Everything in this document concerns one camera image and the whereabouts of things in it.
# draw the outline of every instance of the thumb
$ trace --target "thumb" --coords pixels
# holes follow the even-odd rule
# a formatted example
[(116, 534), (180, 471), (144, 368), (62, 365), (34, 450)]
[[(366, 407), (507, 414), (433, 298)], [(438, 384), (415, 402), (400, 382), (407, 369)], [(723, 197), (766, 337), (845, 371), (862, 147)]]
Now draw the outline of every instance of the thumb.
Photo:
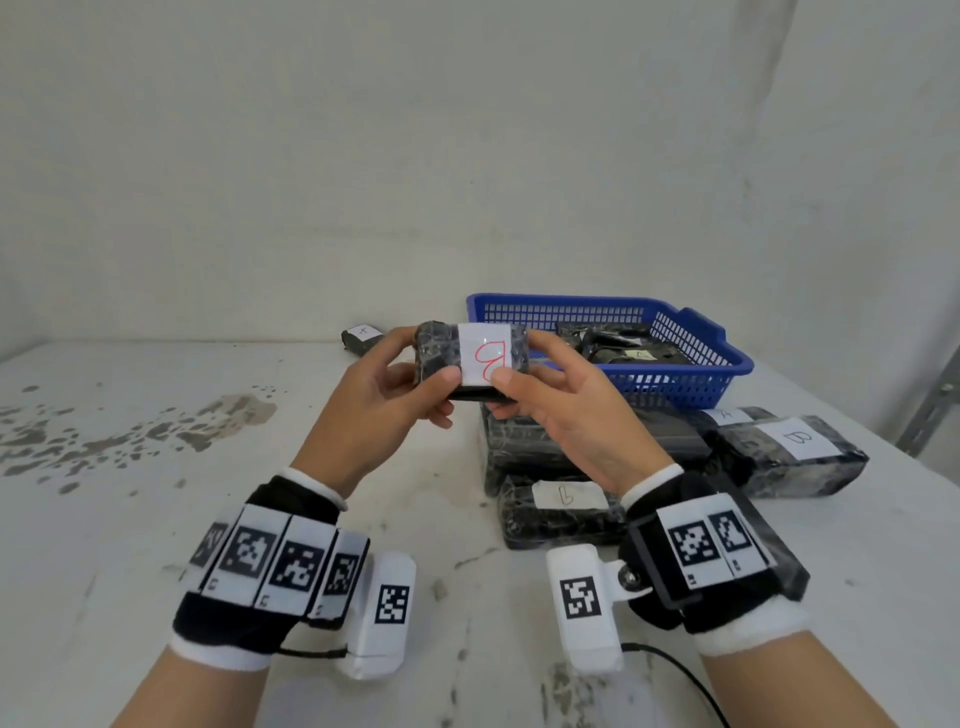
[(542, 409), (547, 415), (556, 416), (564, 405), (567, 394), (545, 384), (535, 376), (521, 374), (507, 367), (500, 367), (491, 374), (491, 384), (520, 404)]
[(419, 420), (445, 401), (460, 385), (462, 378), (460, 367), (445, 367), (414, 387), (412, 392), (396, 398), (394, 402), (409, 420)]

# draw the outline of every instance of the white table surface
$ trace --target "white table surface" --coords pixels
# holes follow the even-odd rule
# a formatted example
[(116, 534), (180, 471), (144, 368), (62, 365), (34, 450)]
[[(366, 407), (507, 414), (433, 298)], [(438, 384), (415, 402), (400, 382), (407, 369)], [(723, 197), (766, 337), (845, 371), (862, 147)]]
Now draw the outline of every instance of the white table surface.
[[(179, 565), (221, 505), (289, 462), (350, 361), (336, 344), (61, 343), (0, 366), (0, 725), (110, 722), (167, 640)], [(226, 407), (196, 413), (234, 395), (263, 404), (240, 409), (205, 449), (168, 431), (134, 451), (136, 433), (166, 422), (221, 423)], [(758, 507), (812, 574), (805, 604), (817, 635), (900, 725), (955, 726), (960, 489), (762, 364), (723, 403), (821, 415), (870, 454), (837, 496)], [(4, 415), (11, 407), (21, 411)], [(602, 680), (568, 674), (543, 552), (504, 549), (483, 495), (476, 408), (459, 404), (449, 432), (418, 425), (340, 521), (417, 560), (400, 671), (354, 683), (326, 663), (277, 658), (259, 724), (716, 725), (657, 658), (628, 655)], [(56, 468), (57, 457), (38, 457), (74, 433), (81, 444), (130, 437), (87, 448), (105, 462), (71, 456)], [(648, 628), (626, 608), (618, 623), (623, 640), (665, 648), (703, 675), (681, 631)], [(288, 645), (336, 642), (298, 627)]]

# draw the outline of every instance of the forearm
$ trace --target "forearm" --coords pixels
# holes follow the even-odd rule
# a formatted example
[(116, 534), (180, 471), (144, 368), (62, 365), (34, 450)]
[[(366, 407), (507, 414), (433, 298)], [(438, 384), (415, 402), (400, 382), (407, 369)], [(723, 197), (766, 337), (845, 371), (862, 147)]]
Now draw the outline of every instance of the forearm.
[(217, 669), (165, 649), (113, 728), (253, 726), (266, 682), (266, 669)]
[(704, 666), (734, 728), (895, 725), (811, 632), (705, 657)]

